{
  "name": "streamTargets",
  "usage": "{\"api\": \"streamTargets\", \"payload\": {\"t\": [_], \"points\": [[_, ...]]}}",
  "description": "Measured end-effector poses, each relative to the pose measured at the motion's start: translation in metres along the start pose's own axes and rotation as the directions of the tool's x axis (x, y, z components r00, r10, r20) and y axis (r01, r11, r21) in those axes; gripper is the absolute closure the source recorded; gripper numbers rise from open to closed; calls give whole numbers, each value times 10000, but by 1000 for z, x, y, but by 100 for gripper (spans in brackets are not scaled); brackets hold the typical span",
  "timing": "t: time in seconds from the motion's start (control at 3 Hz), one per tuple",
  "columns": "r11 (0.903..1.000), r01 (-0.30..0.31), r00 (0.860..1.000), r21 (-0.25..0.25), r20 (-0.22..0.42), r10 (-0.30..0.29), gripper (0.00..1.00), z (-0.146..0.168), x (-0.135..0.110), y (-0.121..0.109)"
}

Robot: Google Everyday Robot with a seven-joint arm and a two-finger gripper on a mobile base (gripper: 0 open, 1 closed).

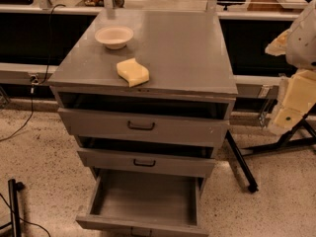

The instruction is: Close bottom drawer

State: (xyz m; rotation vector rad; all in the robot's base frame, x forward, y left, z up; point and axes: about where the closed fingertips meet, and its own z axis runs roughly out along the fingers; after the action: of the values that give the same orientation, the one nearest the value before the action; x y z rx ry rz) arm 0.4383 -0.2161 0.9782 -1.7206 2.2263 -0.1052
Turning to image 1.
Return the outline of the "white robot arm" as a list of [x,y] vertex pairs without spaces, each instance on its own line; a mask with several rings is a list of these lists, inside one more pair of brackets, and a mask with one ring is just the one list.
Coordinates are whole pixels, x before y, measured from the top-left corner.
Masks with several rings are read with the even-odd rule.
[[273,56],[285,55],[288,64],[297,68],[279,85],[277,104],[268,130],[283,134],[292,130],[316,104],[316,0],[312,0],[290,28],[265,49]]

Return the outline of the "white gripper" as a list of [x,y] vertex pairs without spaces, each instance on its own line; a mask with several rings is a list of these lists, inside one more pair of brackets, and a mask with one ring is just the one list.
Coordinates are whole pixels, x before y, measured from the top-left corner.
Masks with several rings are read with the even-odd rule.
[[[272,56],[286,55],[289,30],[278,35],[265,49]],[[316,72],[299,69],[281,81],[277,104],[271,114],[268,130],[284,134],[293,129],[316,104]]]

